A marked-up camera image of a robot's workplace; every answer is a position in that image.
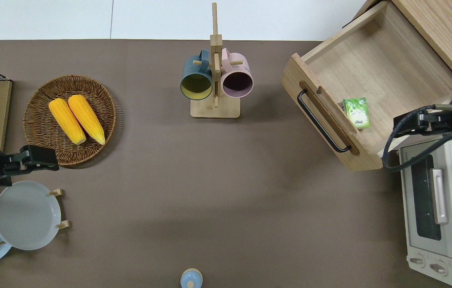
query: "oven door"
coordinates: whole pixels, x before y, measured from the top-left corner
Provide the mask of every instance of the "oven door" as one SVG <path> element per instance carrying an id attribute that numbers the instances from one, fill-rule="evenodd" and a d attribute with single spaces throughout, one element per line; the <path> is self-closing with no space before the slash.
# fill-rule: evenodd
<path id="1" fill-rule="evenodd" d="M 433 142 L 403 147 L 400 162 L 418 155 Z M 402 171 L 408 244 L 452 258 L 450 191 L 444 147 Z"/>

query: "corn cob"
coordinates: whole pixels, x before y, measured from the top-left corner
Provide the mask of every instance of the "corn cob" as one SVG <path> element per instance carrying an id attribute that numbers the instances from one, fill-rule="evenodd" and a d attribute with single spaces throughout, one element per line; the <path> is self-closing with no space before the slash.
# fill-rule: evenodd
<path id="1" fill-rule="evenodd" d="M 56 98 L 48 104 L 48 108 L 71 142 L 79 145 L 86 140 L 82 128 L 73 113 L 71 113 L 65 100 Z"/>
<path id="2" fill-rule="evenodd" d="M 102 125 L 87 100 L 82 95 L 69 97 L 68 104 L 86 132 L 98 143 L 105 145 L 105 134 Z"/>

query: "black handle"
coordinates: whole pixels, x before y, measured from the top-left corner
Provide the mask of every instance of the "black handle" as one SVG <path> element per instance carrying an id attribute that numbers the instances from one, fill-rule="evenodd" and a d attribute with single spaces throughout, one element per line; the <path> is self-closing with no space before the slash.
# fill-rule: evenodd
<path id="1" fill-rule="evenodd" d="M 317 118 L 313 115 L 313 113 L 311 112 L 310 108 L 308 108 L 308 106 L 306 106 L 306 104 L 304 103 L 304 101 L 302 100 L 302 96 L 307 92 L 307 89 L 303 89 L 301 91 L 301 93 L 299 93 L 299 95 L 297 95 L 297 103 L 299 103 L 299 106 L 301 106 L 301 108 L 304 110 L 304 112 L 306 113 L 306 115 L 308 115 L 308 117 L 312 120 L 313 124 L 315 124 L 315 126 L 319 129 L 320 133 L 323 135 L 323 137 L 326 139 L 326 141 L 329 143 L 329 145 L 338 153 L 343 153 L 343 152 L 347 152 L 349 151 L 352 147 L 350 145 L 347 145 L 347 147 L 345 148 L 340 148 L 336 142 L 334 142 L 334 140 L 331 138 L 331 136 L 329 135 L 329 133 L 327 133 L 327 131 L 325 131 L 324 127 L 322 126 L 322 124 L 317 120 Z"/>

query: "white wall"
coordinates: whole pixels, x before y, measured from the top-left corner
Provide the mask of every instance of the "white wall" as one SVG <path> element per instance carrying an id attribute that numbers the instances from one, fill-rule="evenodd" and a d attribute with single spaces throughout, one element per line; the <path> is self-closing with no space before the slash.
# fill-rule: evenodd
<path id="1" fill-rule="evenodd" d="M 215 0 L 224 40 L 325 40 L 365 0 Z M 0 40 L 208 39 L 212 0 L 0 0 Z"/>

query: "black cable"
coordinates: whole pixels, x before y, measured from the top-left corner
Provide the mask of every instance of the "black cable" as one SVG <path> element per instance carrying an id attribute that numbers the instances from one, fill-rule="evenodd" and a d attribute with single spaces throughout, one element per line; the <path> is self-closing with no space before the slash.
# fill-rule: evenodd
<path id="1" fill-rule="evenodd" d="M 398 166 L 389 166 L 388 165 L 388 149 L 389 149 L 389 146 L 391 145 L 391 142 L 395 138 L 396 134 L 402 129 L 402 126 L 411 117 L 415 116 L 417 113 L 420 113 L 420 112 L 423 112 L 423 111 L 429 110 L 429 109 L 435 109 L 435 108 L 436 108 L 435 105 L 429 105 L 429 106 L 424 106 L 424 107 L 418 108 L 416 110 L 411 111 L 404 118 L 402 118 L 400 120 L 400 122 L 398 122 L 398 124 L 393 129 L 390 137 L 388 138 L 388 141 L 386 142 L 386 145 L 384 146 L 382 162 L 383 162 L 383 166 L 387 170 L 389 170 L 390 172 L 398 172 L 398 171 L 400 171 L 400 170 L 402 170 L 404 168 L 407 168 L 407 167 L 409 167 L 409 166 L 411 166 L 413 164 L 416 164 L 416 163 L 420 162 L 421 160 L 423 160 L 425 157 L 427 157 L 427 155 L 432 153 L 434 150 L 436 150 L 437 148 L 439 148 L 440 146 L 442 146 L 446 142 L 452 140 L 452 131 L 451 131 L 450 133 L 446 134 L 443 138 L 441 138 L 438 141 L 434 142 L 431 146 L 429 146 L 427 149 L 422 151 L 420 154 L 418 154 L 418 155 L 412 157 L 411 159 L 409 159 L 407 162 L 405 162 L 403 164 L 400 164 Z"/>

